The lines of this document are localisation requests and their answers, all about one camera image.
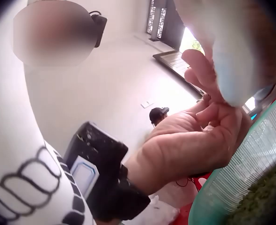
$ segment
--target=plastic bag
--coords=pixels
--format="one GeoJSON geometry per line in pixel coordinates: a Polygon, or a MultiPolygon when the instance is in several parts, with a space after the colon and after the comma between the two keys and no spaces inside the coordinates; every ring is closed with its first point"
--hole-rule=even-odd
{"type": "Polygon", "coordinates": [[[159,197],[155,196],[138,216],[122,223],[124,225],[169,225],[179,213],[179,209],[159,201],[159,197]]]}

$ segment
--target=wrist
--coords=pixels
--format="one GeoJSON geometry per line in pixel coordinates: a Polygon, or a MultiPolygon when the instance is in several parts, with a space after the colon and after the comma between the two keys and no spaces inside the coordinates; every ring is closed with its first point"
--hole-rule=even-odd
{"type": "Polygon", "coordinates": [[[144,149],[132,155],[125,166],[128,169],[127,178],[131,184],[145,195],[151,195],[165,185],[160,174],[154,170],[152,162],[144,154],[144,149]]]}

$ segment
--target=green foliage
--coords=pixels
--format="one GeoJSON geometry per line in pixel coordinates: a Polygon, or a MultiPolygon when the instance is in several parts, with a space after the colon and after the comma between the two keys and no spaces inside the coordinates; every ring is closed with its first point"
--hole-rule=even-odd
{"type": "Polygon", "coordinates": [[[193,41],[192,48],[202,52],[202,47],[201,47],[200,43],[197,40],[193,41]]]}
{"type": "Polygon", "coordinates": [[[249,188],[227,225],[266,225],[276,213],[276,165],[249,188]]]}

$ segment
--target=light switch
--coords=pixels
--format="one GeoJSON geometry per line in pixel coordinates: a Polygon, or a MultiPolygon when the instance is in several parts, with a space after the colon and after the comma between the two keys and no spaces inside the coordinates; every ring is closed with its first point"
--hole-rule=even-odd
{"type": "Polygon", "coordinates": [[[146,102],[141,103],[141,106],[144,109],[146,109],[147,107],[151,106],[152,104],[154,104],[154,102],[152,102],[152,101],[146,101],[146,102]]]}

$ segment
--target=plastic basket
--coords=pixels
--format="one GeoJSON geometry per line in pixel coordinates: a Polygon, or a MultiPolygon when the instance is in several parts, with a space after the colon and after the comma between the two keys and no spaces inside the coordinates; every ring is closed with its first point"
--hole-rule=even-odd
{"type": "Polygon", "coordinates": [[[190,210],[189,225],[223,225],[248,188],[276,164],[276,101],[249,130],[228,166],[215,170],[190,210]]]}

